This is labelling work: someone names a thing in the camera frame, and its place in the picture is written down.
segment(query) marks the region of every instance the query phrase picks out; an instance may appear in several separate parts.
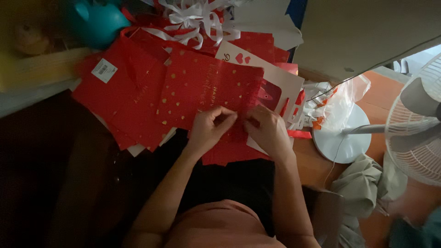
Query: white wall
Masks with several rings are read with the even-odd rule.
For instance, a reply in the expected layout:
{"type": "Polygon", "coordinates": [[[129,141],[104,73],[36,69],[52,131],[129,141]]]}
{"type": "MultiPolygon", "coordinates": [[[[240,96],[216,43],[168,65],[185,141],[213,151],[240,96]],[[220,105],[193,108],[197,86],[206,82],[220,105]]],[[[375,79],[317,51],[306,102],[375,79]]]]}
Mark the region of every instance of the white wall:
{"type": "Polygon", "coordinates": [[[441,1],[310,0],[302,25],[299,68],[342,81],[373,65],[441,44],[441,1]]]}

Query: fan pole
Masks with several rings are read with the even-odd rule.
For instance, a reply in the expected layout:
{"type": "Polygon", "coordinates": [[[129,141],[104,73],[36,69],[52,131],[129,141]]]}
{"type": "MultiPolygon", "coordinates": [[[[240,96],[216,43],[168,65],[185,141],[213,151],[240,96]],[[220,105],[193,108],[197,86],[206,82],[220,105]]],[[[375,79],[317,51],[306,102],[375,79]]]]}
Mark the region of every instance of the fan pole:
{"type": "Polygon", "coordinates": [[[367,125],[358,128],[345,128],[341,132],[342,134],[368,134],[368,133],[384,133],[386,125],[367,125]]]}

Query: price tag sticker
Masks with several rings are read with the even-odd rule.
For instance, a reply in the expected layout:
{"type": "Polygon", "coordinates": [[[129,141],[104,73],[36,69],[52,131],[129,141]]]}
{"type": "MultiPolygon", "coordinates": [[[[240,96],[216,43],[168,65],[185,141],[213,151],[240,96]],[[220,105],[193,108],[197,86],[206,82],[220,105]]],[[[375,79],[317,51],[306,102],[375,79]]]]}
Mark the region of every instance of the price tag sticker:
{"type": "Polygon", "coordinates": [[[115,74],[116,70],[118,70],[118,68],[116,68],[113,64],[105,59],[101,59],[101,61],[92,70],[92,74],[104,83],[107,83],[112,78],[113,74],[115,74]]]}

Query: white round base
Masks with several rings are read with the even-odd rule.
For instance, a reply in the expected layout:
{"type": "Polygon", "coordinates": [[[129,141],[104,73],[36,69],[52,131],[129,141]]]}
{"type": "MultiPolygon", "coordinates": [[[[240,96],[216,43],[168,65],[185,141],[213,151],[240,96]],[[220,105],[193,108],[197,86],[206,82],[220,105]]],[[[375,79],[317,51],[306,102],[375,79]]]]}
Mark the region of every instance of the white round base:
{"type": "MultiPolygon", "coordinates": [[[[354,104],[346,127],[357,128],[368,124],[370,124],[369,119],[364,111],[354,104]]],[[[325,128],[321,130],[313,129],[312,131],[315,146],[325,158],[331,161],[335,159],[335,163],[349,164],[360,154],[366,153],[370,145],[371,134],[349,134],[346,138],[344,136],[341,132],[332,132],[325,128]]]]}

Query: hand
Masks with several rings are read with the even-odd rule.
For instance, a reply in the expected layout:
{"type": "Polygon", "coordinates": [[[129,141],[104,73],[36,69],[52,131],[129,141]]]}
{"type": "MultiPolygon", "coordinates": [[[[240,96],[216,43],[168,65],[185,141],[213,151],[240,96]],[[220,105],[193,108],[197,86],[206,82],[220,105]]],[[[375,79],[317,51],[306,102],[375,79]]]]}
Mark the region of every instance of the hand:
{"type": "Polygon", "coordinates": [[[186,151],[202,157],[217,144],[219,139],[236,122],[237,113],[218,106],[196,115],[186,151]]]}
{"type": "Polygon", "coordinates": [[[268,108],[258,105],[248,111],[244,126],[251,138],[275,162],[281,162],[294,154],[285,121],[268,108]]]}

